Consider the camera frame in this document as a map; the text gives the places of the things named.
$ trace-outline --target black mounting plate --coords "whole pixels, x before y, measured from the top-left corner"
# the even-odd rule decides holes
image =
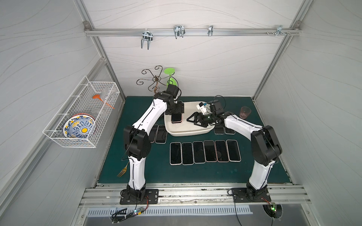
[[[182,101],[177,101],[176,103],[176,110],[175,111],[169,111],[168,109],[166,109],[165,111],[165,115],[171,115],[172,113],[184,113],[185,111],[185,104]]]
[[[232,191],[231,194],[233,194],[234,202],[236,202],[236,203],[241,203],[241,202],[265,202],[264,200],[261,199],[261,197],[264,197],[269,202],[272,201],[270,199],[268,189],[265,189],[265,191],[261,195],[259,195],[260,198],[255,199],[254,201],[251,201],[251,200],[249,200],[247,198],[247,196],[246,196],[247,188],[232,188],[231,191]]]
[[[146,189],[144,196],[148,196],[148,204],[157,204],[158,203],[158,189]],[[132,198],[128,193],[127,189],[121,191],[121,200],[119,201],[121,205],[135,205],[136,199]],[[143,199],[142,202],[137,202],[137,204],[147,204],[147,199]]]

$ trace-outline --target green plastic disc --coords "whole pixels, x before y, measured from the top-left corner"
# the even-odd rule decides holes
[[[164,72],[165,72],[165,74],[172,75],[173,73],[175,73],[175,69],[174,68],[166,68]]]
[[[175,86],[178,86],[176,80],[172,77],[169,78],[169,80],[167,81],[167,85],[168,84],[172,84],[172,85],[175,85]]]

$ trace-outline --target white wall panel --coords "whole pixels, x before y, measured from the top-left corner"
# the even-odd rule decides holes
[[[118,98],[97,148],[62,148],[52,142],[44,157],[0,220],[0,226],[69,226],[85,188],[92,187],[113,127]]]
[[[361,225],[362,1],[315,0],[256,103],[321,225]]]
[[[101,41],[126,96],[150,96],[151,81],[137,85],[157,65],[172,67],[184,96],[252,96],[281,37],[155,37],[141,49],[140,37],[102,37]]]
[[[100,56],[72,0],[0,5],[1,191]]]
[[[289,27],[302,0],[84,0],[96,28]]]

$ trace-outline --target gold fork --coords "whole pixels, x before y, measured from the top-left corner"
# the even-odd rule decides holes
[[[127,172],[128,163],[127,163],[126,167],[123,168],[122,171],[117,175],[117,177],[121,177],[121,176],[123,176],[123,175]]]

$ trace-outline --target white wire basket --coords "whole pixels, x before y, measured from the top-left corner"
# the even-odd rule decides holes
[[[81,82],[78,85],[43,131],[47,137],[65,148],[95,148],[120,93],[115,82],[92,82],[87,78],[84,81],[86,84]],[[103,90],[109,91],[103,92],[107,96],[105,100],[93,99],[94,95],[101,94]],[[77,114],[92,116],[95,119],[94,126],[86,138],[65,137],[63,134],[64,125],[69,118]]]

